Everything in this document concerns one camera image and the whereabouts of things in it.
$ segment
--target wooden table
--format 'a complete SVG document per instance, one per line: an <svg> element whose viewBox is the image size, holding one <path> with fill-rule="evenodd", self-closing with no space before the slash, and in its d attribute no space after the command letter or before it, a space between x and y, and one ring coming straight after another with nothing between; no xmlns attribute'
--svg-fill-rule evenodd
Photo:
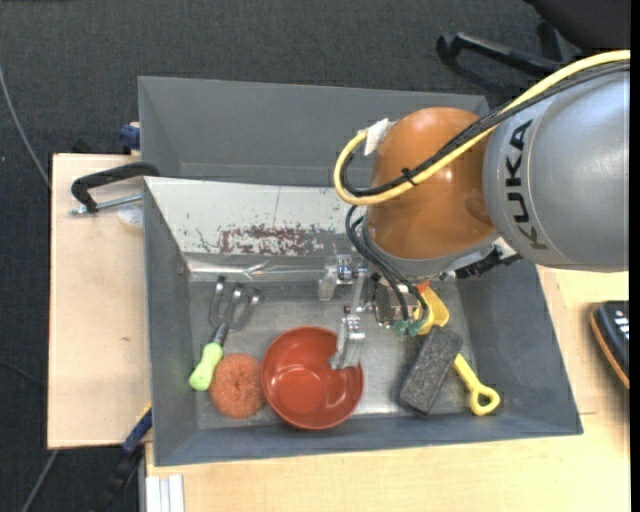
<svg viewBox="0 0 640 512"><path fill-rule="evenodd" d="M135 159L53 159L50 448L118 444L149 401L142 232L116 210L67 213L73 179ZM154 466L149 440L146 473L182 473L188 512L630 510L629 394L588 325L594 304L628 298L628 273L539 275L583 435L177 467Z"/></svg>

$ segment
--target rust stain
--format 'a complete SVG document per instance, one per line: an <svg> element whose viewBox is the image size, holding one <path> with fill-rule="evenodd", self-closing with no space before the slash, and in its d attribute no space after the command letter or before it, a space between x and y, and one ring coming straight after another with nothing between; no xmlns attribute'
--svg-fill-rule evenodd
<svg viewBox="0 0 640 512"><path fill-rule="evenodd" d="M220 231L218 247L223 254L304 256L336 251L335 230L316 226L266 226L258 224Z"/></svg>

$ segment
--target black clamp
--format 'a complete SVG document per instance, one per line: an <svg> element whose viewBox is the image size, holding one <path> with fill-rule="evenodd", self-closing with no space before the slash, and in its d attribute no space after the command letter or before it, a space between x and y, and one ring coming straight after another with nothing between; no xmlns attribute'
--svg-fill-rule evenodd
<svg viewBox="0 0 640 512"><path fill-rule="evenodd" d="M487 254L483 259L456 269L455 274L458 279L466 279L468 277L478 277L488 272L493 267L496 267L498 265L509 266L512 263L515 263L516 261L519 261L521 259L522 259L522 256L519 254L513 254L506 258L502 258L498 249L494 247L493 250L489 254Z"/></svg>
<svg viewBox="0 0 640 512"><path fill-rule="evenodd" d="M71 193L85 206L87 213L96 213L98 203L89 194L90 189L136 176L160 176L160 171L155 165L148 162L133 162L78 178L71 185Z"/></svg>
<svg viewBox="0 0 640 512"><path fill-rule="evenodd" d="M411 170L409 170L407 167L405 167L405 168L404 168L404 169L402 169L400 172L404 175L405 179L406 179L409 183L411 183L414 187L417 187L417 186L418 186L418 184L417 184L415 181L413 181L413 180L411 179Z"/></svg>

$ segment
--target metal rod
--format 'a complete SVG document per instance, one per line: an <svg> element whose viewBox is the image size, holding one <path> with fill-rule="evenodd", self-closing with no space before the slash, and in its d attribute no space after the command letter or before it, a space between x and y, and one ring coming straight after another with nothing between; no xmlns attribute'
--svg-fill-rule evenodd
<svg viewBox="0 0 640 512"><path fill-rule="evenodd" d="M31 508L31 504L33 503L33 500L38 494L38 491L40 490L40 487L42 486L42 483L44 482L45 477L49 473L49 470L51 469L51 466L53 465L53 462L56 460L56 457L58 456L59 452L60 450L54 450L51 456L49 457L49 460L47 461L47 465L42 470L42 473L40 473L40 476L38 477L38 481L36 482L36 485L33 487L31 494L29 494L27 501L22 507L22 512L27 512Z"/></svg>
<svg viewBox="0 0 640 512"><path fill-rule="evenodd" d="M120 206L123 204L133 203L135 201L140 201L142 199L142 193L134 194L132 196L120 197L118 199L111 199L110 201L105 201L104 203L98 203L96 205L96 209L104 210L106 208L113 208L114 206ZM73 210L69 210L71 215L80 215L82 213L87 213L86 206L79 206L78 208L74 208Z"/></svg>

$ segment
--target red bowl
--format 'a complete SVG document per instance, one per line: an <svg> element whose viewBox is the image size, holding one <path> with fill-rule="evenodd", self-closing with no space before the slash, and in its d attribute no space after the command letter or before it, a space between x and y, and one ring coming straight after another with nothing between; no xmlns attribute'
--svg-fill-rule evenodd
<svg viewBox="0 0 640 512"><path fill-rule="evenodd" d="M362 366L333 370L336 333L321 327L297 327L278 336L262 359L261 379L267 403L287 424L323 430L345 421L360 402Z"/></svg>

